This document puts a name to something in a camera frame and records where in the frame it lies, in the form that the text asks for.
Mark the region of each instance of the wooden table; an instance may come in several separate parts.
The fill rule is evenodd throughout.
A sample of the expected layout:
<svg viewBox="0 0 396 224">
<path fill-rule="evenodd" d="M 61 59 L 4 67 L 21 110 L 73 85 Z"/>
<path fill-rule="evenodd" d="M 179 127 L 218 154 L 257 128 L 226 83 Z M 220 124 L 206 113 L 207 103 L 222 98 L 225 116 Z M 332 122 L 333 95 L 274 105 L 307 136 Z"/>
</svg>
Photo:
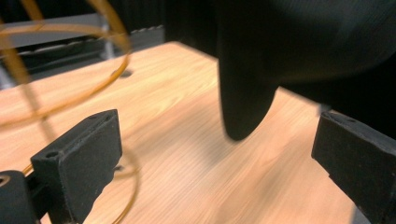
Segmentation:
<svg viewBox="0 0 396 224">
<path fill-rule="evenodd" d="M 31 85 L 51 104 L 103 80 L 119 63 Z M 134 160 L 141 167 L 124 223 L 350 223 L 352 202 L 310 157 L 317 104 L 278 89 L 259 128 L 235 143 L 221 126 L 216 59 L 168 43 L 135 53 L 129 69 L 130 77 L 49 119 L 59 136 L 91 114 L 119 110 L 123 172 Z M 27 111 L 18 88 L 1 91 L 0 103 L 0 119 Z M 0 170 L 21 170 L 48 143 L 39 122 L 0 131 Z M 110 223 L 133 191 L 134 179 L 116 173 L 86 223 Z"/>
</svg>

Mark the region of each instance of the black fabric object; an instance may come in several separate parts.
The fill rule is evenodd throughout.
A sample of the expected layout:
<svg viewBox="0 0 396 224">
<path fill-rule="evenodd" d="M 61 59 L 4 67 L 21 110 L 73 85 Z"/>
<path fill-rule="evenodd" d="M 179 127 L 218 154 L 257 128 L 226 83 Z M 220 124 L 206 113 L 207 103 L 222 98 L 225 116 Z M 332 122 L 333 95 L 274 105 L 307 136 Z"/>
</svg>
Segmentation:
<svg viewBox="0 0 396 224">
<path fill-rule="evenodd" d="M 219 57 L 220 79 L 236 79 L 236 76 L 241 76 L 238 79 L 248 79 L 240 84 L 246 87 L 237 86 L 235 82 L 225 85 L 223 80 L 220 81 L 224 126 L 227 133 L 233 132 L 232 138 L 235 140 L 246 137 L 247 130 L 241 129 L 240 134 L 237 134 L 237 130 L 228 129 L 236 128 L 236 123 L 243 127 L 246 121 L 243 118 L 226 118 L 233 113 L 229 110 L 244 106 L 246 111 L 250 111 L 247 117 L 256 120 L 258 125 L 258 120 L 265 113 L 260 109 L 255 113 L 251 107 L 255 106 L 254 102 L 268 104 L 274 95 L 268 92 L 265 96 L 264 91 L 250 94 L 250 97 L 256 98 L 250 100 L 251 106 L 239 102 L 239 98 L 226 99 L 238 95 L 235 90 L 250 91 L 250 83 L 255 83 L 254 86 L 261 83 L 262 88 L 285 86 L 319 103 L 336 107 L 340 112 L 352 111 L 352 114 L 348 114 L 350 117 L 358 116 L 362 122 L 380 132 L 396 137 L 396 121 L 390 119 L 396 111 L 394 106 L 389 106 L 395 103 L 396 94 L 396 84 L 389 76 L 389 72 L 395 73 L 394 66 L 389 63 L 394 61 L 390 58 L 396 51 L 395 1 L 213 0 L 204 1 L 206 5 L 202 8 L 206 10 L 200 11 L 199 16 L 193 16 L 197 12 L 181 4 L 181 0 L 170 1 L 174 6 L 179 3 L 179 10 L 183 11 L 178 18 L 180 21 L 186 18 L 196 20 L 188 21 L 191 26 L 202 17 L 214 19 L 205 21 L 208 31 L 200 27 L 187 29 L 184 28 L 186 25 L 168 22 L 176 21 L 174 17 L 177 15 L 168 16 L 167 13 L 165 39 L 179 40 Z M 217 44 L 208 44 L 207 39 L 214 39 Z M 344 81 L 353 77 L 359 82 Z M 351 91 L 345 91 L 345 95 L 335 94 L 333 82 L 340 83 L 338 91 Z M 371 93 L 367 92 L 367 86 L 371 86 Z M 380 115 L 375 114 L 375 106 L 378 105 L 385 105 Z M 372 116 L 360 116 L 360 112 Z"/>
</svg>

